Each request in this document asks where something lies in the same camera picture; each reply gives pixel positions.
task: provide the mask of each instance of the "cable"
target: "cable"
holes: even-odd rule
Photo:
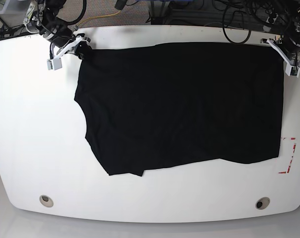
[[[21,34],[22,33],[22,31],[24,30],[25,28],[23,27],[22,29],[21,29],[21,31],[20,31],[20,33],[19,34]]]
[[[278,15],[278,17],[279,17],[282,21],[284,21],[284,23],[287,24],[287,22],[283,19],[283,17],[282,17],[281,15]]]
[[[222,25],[223,23],[220,22],[220,21],[214,21],[214,22],[206,23],[204,26],[209,26],[209,25],[211,25],[211,24],[220,24],[220,25]],[[227,28],[229,28],[229,29],[237,29],[237,30],[241,30],[241,28],[238,28],[238,27],[232,27],[232,26],[228,26],[228,25],[227,25]]]
[[[11,26],[11,28],[15,28],[15,27],[18,27],[18,26],[24,26],[24,24],[20,24],[20,25],[16,25],[16,26]]]
[[[89,17],[89,18],[87,18],[87,19],[85,19],[85,20],[83,20],[83,21],[80,21],[79,24],[78,24],[78,26],[81,25],[81,24],[83,24],[84,22],[87,22],[87,21],[90,21],[90,20],[93,20],[93,19],[103,18],[103,17],[110,17],[110,16],[115,16],[115,15],[119,14],[120,12],[121,12],[121,11],[118,11],[118,12],[116,12],[116,13],[114,13],[114,14],[103,15],[103,16],[92,16],[92,17]]]
[[[205,0],[203,0],[203,4],[202,4],[202,6],[199,7],[198,10],[201,10],[204,7],[204,5],[205,5]]]
[[[231,19],[230,19],[230,21],[229,21],[229,23],[227,24],[227,26],[229,26],[229,25],[233,22],[233,20],[234,20],[234,18],[235,18],[236,12],[239,12],[239,13],[241,13],[241,14],[243,14],[243,13],[245,14],[245,12],[244,12],[244,11],[240,11],[240,9],[234,11],[234,12],[233,12],[233,15],[232,15],[232,17],[231,17]]]
[[[54,41],[56,40],[57,38],[55,38],[53,41],[51,41],[50,43],[50,60],[52,60],[54,58],[54,52],[53,52],[53,49],[55,48],[55,44],[54,44]]]
[[[186,4],[178,4],[177,1],[171,1],[169,4],[169,8],[173,8],[173,9],[185,9],[190,5],[190,2],[188,1]]]
[[[139,1],[134,2],[133,4],[126,4],[126,6],[133,6],[135,4],[137,4]]]
[[[213,5],[213,7],[214,7],[217,11],[224,11],[224,10],[225,10],[225,9],[219,9],[219,8],[217,8],[214,1],[215,1],[215,0],[211,0],[211,4]]]
[[[234,42],[234,41],[230,40],[229,37],[228,37],[227,34],[226,34],[225,23],[224,23],[224,22],[225,22],[225,15],[226,15],[226,12],[227,12],[227,10],[228,10],[229,8],[230,8],[230,6],[227,5],[227,6],[226,6],[226,9],[225,9],[225,11],[224,11],[224,14],[223,14],[223,19],[222,19],[223,33],[224,33],[226,39],[227,39],[230,43],[235,44],[235,45],[242,45],[242,44],[246,43],[246,42],[249,40],[250,35],[251,35],[251,30],[248,30],[248,35],[247,35],[247,37],[246,37],[243,41],[241,41],[241,42]],[[247,6],[245,6],[245,9],[246,9],[246,13],[247,13],[247,15],[248,15],[248,25],[250,26],[250,15],[249,15]]]
[[[87,0],[83,0],[83,8],[82,8],[82,11],[81,11],[81,14],[79,15],[78,18],[76,18],[74,21],[65,21],[66,24],[68,26],[70,25],[75,25],[76,23],[78,23],[80,20],[82,20],[85,12],[86,12],[86,6],[87,6]]]
[[[149,22],[151,22],[151,15],[150,15],[150,11],[148,11],[149,12],[149,18],[146,20],[146,23],[149,23]]]
[[[14,36],[14,34],[20,29],[24,28],[24,25],[18,25],[11,27],[10,29],[5,29],[3,26],[0,29],[0,38],[5,38],[5,35]]]
[[[40,20],[39,0],[37,0],[37,10],[38,10],[38,12],[37,12],[37,15],[38,15],[38,21],[39,21],[40,25],[41,25],[45,30],[47,30],[48,32],[50,32],[51,34],[53,34],[54,36],[56,36],[56,37],[58,37],[58,38],[65,39],[65,40],[72,40],[71,37],[66,38],[66,37],[58,36],[57,34],[55,34],[54,32],[52,32],[51,30],[49,30],[48,28],[46,28],[46,27],[42,24],[42,22],[41,22],[41,20]]]
[[[267,27],[270,27],[270,28],[274,28],[274,29],[280,29],[280,30],[281,30],[281,27],[280,27],[280,26],[277,26],[277,25],[268,23],[268,22],[266,22],[266,21],[262,21],[262,20],[255,14],[255,12],[253,11],[252,3],[253,3],[253,1],[252,1],[252,0],[249,0],[249,2],[248,2],[249,12],[250,12],[250,14],[254,17],[254,19],[255,19],[257,22],[261,23],[261,24],[264,25],[264,26],[267,26]]]
[[[220,3],[222,3],[222,4],[226,5],[226,6],[229,5],[230,7],[237,8],[237,9],[243,9],[244,8],[243,5],[239,5],[242,2],[232,2],[232,0],[228,0],[228,1],[215,0],[215,1],[220,2]]]
[[[244,14],[243,13],[245,13],[245,12],[242,12],[242,11],[240,11],[239,10],[239,12],[240,12],[240,14],[241,14],[241,19],[242,19],[242,22],[243,22],[243,29],[245,29],[245,19],[244,19]]]

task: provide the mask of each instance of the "black cloth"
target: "black cloth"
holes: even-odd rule
[[[94,50],[75,101],[109,175],[279,155],[283,61],[271,47],[170,43]]]

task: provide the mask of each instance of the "gray floor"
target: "gray floor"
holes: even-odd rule
[[[128,4],[134,2],[135,0],[128,0]],[[82,3],[83,0],[67,0],[58,17],[67,21],[76,19],[82,10]],[[116,13],[115,3],[116,0],[88,0],[87,10],[83,19]],[[2,14],[0,17],[12,27],[22,24],[25,14]],[[133,6],[125,7],[117,16],[91,20],[81,27],[142,25],[145,24],[148,17],[147,2],[141,1]]]

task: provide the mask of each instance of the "black cable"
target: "black cable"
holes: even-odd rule
[[[182,21],[182,22],[184,22],[184,23],[187,23],[187,24],[189,24],[189,25],[191,25],[191,26],[206,26],[206,25],[210,25],[210,24],[212,24],[212,23],[219,23],[219,24],[221,24],[221,22],[218,22],[218,21],[215,21],[215,22],[210,22],[210,23],[207,23],[207,24],[205,24],[205,25],[198,25],[198,24],[195,24],[195,23],[192,23],[192,22],[190,22],[190,21],[187,21],[187,20],[183,20],[183,19],[174,19],[174,20],[172,20],[172,22],[174,22],[174,21]]]
[[[37,10],[38,10],[38,12],[37,12],[37,15],[38,15],[38,21],[39,21],[40,25],[41,25],[45,30],[47,30],[48,32],[50,32],[51,34],[53,34],[54,36],[56,36],[56,37],[58,37],[58,38],[65,39],[65,40],[72,40],[71,37],[66,38],[66,37],[58,36],[57,34],[55,34],[54,32],[52,32],[51,30],[49,30],[48,28],[46,28],[46,27],[42,24],[42,22],[41,22],[41,20],[40,20],[39,0],[37,0]]]
[[[286,20],[284,20],[281,15],[278,15],[278,17],[287,24]]]
[[[235,44],[235,45],[242,45],[242,44],[246,43],[246,42],[249,40],[250,35],[251,35],[251,30],[248,30],[248,35],[247,35],[247,37],[246,37],[243,41],[241,41],[241,42],[234,42],[234,41],[230,40],[229,37],[228,37],[227,34],[226,34],[225,23],[224,23],[224,22],[225,22],[225,15],[226,15],[226,12],[227,12],[227,10],[228,10],[229,8],[230,8],[230,6],[227,5],[227,6],[226,6],[226,9],[225,9],[225,11],[224,11],[224,14],[223,14],[223,19],[222,19],[223,33],[224,33],[226,39],[227,39],[230,43]],[[245,6],[245,9],[246,9],[246,12],[247,12],[247,15],[248,15],[248,25],[250,26],[250,15],[249,15],[247,6]]]
[[[0,22],[7,28],[10,29],[11,27],[9,27],[6,22],[4,22],[4,20],[0,17]]]
[[[259,10],[259,8],[257,8],[255,2],[253,2],[252,4],[253,4],[252,9],[254,10],[254,13],[257,14],[257,11]]]
[[[242,22],[243,22],[243,29],[245,29],[245,20],[244,20],[244,14],[242,11],[239,10],[239,12],[241,13],[241,18],[242,18]]]
[[[200,6],[200,8],[198,10],[201,10],[204,7],[204,5],[205,5],[205,0],[203,0],[203,4],[202,4],[202,6]]]
[[[172,9],[185,9],[190,5],[190,2],[188,1],[185,5],[178,4],[177,1],[171,1],[169,4],[169,8]]]
[[[76,23],[80,22],[80,20],[82,20],[85,12],[86,12],[86,6],[87,6],[87,0],[83,0],[83,8],[81,11],[81,14],[79,15],[78,18],[76,18],[74,21],[65,21],[66,25],[70,26],[70,25],[75,25]]]
[[[214,3],[215,0],[211,0],[211,4],[213,5],[213,7],[217,10],[217,11],[224,11],[225,9],[219,9],[216,7],[215,3]]]
[[[294,65],[295,66],[298,65],[298,54],[295,55]]]
[[[263,8],[263,9],[265,9],[266,10],[266,12],[267,11],[270,11],[270,10],[272,10],[273,9],[273,6],[272,5],[269,5],[268,7],[265,7],[264,5],[262,5],[262,6],[260,6],[260,8]]]
[[[151,22],[151,15],[150,15],[150,11],[149,11],[149,18],[146,20],[146,23]]]
[[[233,8],[237,8],[237,9],[243,9],[244,6],[243,5],[239,5],[240,3],[242,2],[233,2],[232,0],[228,0],[228,1],[223,1],[223,0],[215,0],[217,2],[220,2],[226,6],[230,6],[230,7],[233,7]]]
[[[53,59],[53,52],[52,52],[52,44],[54,43],[54,41],[56,40],[57,38],[55,38],[53,41],[51,41],[50,43],[50,60]]]
[[[0,39],[0,41],[7,40],[7,39],[12,39],[12,38],[17,38],[17,37],[21,37],[21,36],[30,36],[30,35],[32,35],[32,34],[29,33],[29,32],[23,32],[21,35],[7,36],[5,38]]]
[[[11,28],[15,28],[15,27],[18,27],[18,26],[23,26],[24,24],[20,24],[20,25],[16,25],[16,26],[11,26]]]
[[[266,22],[266,21],[262,21],[262,20],[255,14],[255,12],[253,11],[252,3],[253,3],[253,1],[252,1],[252,0],[249,0],[249,2],[248,2],[249,12],[250,12],[250,14],[254,17],[254,19],[255,19],[257,22],[261,23],[261,24],[264,25],[264,26],[267,26],[267,27],[270,27],[270,28],[273,28],[273,29],[279,29],[279,30],[281,30],[281,27],[280,27],[280,26],[277,26],[277,25],[268,23],[268,22]]]
[[[21,34],[22,33],[22,31],[24,30],[25,28],[23,27],[22,29],[21,29],[21,31],[20,31],[20,33],[19,34]]]
[[[136,2],[134,2],[134,3],[132,3],[132,4],[126,4],[126,6],[133,6],[133,5],[135,5],[135,4],[137,4],[139,1],[136,1]]]
[[[229,25],[231,25],[231,23],[233,22],[233,20],[234,20],[234,18],[235,18],[235,14],[236,14],[237,12],[239,12],[239,13],[241,13],[241,14],[243,14],[243,13],[245,14],[245,12],[244,12],[244,11],[240,11],[240,9],[234,11],[234,12],[233,12],[233,15],[232,15],[232,17],[231,17],[231,19],[230,19],[230,21],[229,21],[229,23],[227,24],[227,26],[225,26],[225,28],[227,28]]]
[[[5,30],[3,25],[0,29],[0,38],[5,38],[5,35],[13,36],[21,28],[24,28],[24,25],[18,25],[13,28]]]

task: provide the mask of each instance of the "white table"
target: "white table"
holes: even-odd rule
[[[228,31],[234,41],[247,35]],[[122,26],[81,32],[96,49],[226,42],[221,29],[209,27]],[[272,35],[253,32],[248,44],[268,37]],[[84,138],[85,118],[73,100],[81,61],[66,55],[63,69],[48,71],[48,57],[49,42],[40,36],[0,42],[0,175],[15,207],[93,220],[178,223],[271,215],[300,205],[300,78],[285,77],[285,139],[279,158],[251,165],[213,160],[145,171],[142,177],[109,177]],[[44,207],[41,195],[52,198],[54,206]],[[257,210],[262,197],[271,203]]]

